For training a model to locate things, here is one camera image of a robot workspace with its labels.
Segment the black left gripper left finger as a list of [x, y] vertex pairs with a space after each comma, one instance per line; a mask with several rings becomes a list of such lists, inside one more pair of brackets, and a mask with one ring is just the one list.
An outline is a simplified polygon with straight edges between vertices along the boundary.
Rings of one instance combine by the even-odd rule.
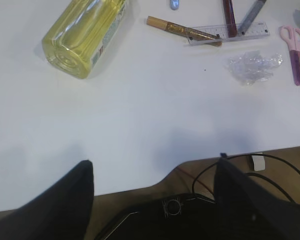
[[0, 219], [0, 240], [82, 240], [93, 201], [93, 164], [83, 160], [41, 195]]

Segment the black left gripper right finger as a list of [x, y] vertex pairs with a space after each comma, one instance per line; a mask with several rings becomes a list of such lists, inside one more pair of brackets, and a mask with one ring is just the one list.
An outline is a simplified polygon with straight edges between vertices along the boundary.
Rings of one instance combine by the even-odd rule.
[[278, 199], [222, 153], [214, 175], [220, 240], [300, 240], [300, 210]]

